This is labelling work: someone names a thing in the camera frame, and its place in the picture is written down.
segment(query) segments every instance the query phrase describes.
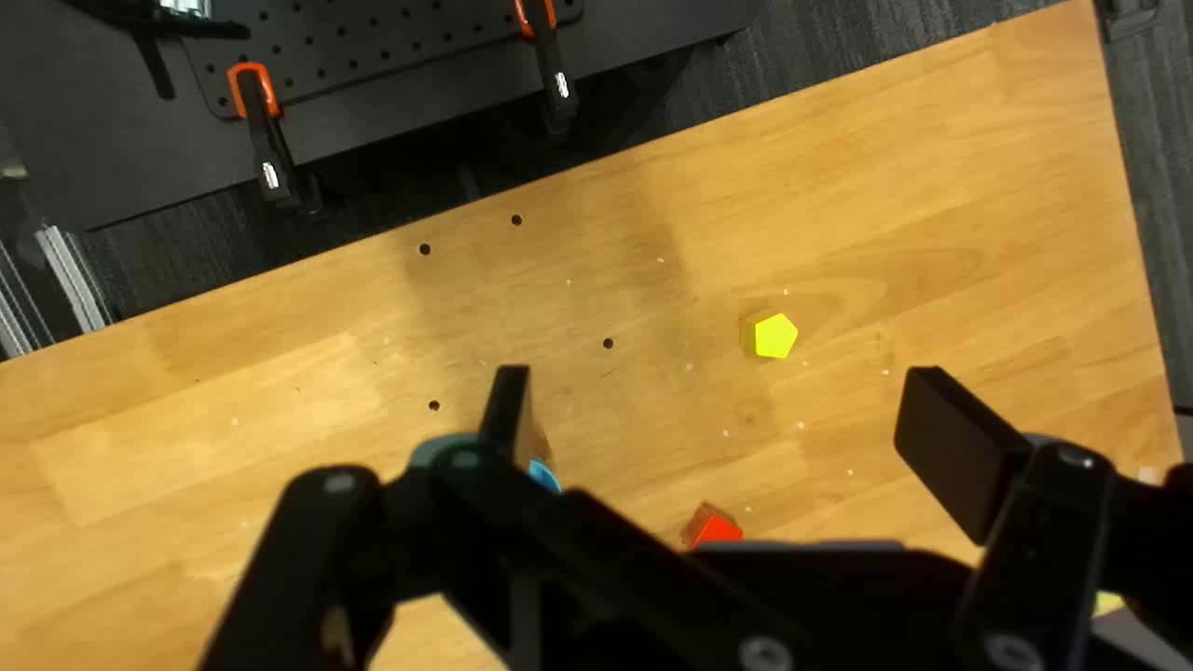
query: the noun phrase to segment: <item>wooden table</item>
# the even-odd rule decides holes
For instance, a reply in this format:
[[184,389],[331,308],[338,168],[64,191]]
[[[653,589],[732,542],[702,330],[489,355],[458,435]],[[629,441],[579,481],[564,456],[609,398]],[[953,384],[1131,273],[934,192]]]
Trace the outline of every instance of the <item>wooden table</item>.
[[[747,325],[787,308],[789,361]],[[1060,4],[0,368],[0,667],[189,667],[286,477],[403,468],[528,361],[556,468],[678,544],[901,537],[907,365],[1180,463],[1094,11]],[[377,667],[494,667],[439,608]]]

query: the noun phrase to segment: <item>gray floor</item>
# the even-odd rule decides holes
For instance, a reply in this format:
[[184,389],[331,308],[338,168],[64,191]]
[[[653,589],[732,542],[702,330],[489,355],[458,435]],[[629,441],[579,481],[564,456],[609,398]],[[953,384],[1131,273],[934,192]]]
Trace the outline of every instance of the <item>gray floor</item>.
[[[317,220],[271,214],[253,185],[239,185],[117,224],[79,247],[111,313],[133,317],[1045,4],[770,0],[753,25],[722,46],[581,82],[587,112],[566,147],[542,137],[538,102],[509,103],[315,165],[327,199],[327,216]],[[1172,389],[1193,414],[1193,11],[1182,0],[1099,4],[1113,15],[1108,76]]]

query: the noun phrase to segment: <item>wooden surface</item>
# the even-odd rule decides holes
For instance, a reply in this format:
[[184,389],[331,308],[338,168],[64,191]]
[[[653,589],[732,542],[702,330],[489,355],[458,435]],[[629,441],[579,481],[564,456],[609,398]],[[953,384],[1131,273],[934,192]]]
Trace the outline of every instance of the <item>wooden surface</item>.
[[[760,308],[803,325],[789,361],[747,359]],[[5,365],[0,667],[189,667],[286,477],[398,472],[501,361],[533,365],[564,481],[673,544],[711,501],[751,537],[972,558],[891,447],[924,361],[1160,477],[1180,442],[1088,7]],[[439,603],[403,611],[397,658],[494,667]]]

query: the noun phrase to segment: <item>pegboard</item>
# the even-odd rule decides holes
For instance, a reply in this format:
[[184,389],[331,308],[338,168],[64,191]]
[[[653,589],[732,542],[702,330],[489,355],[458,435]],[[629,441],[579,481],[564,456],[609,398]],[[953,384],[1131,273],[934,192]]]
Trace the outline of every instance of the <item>pegboard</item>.
[[[587,0],[556,0],[561,20],[581,20]],[[260,60],[280,98],[307,102],[519,37],[511,0],[223,0],[220,21],[243,21],[251,41],[188,37],[188,60],[214,114],[231,118],[223,71]]]

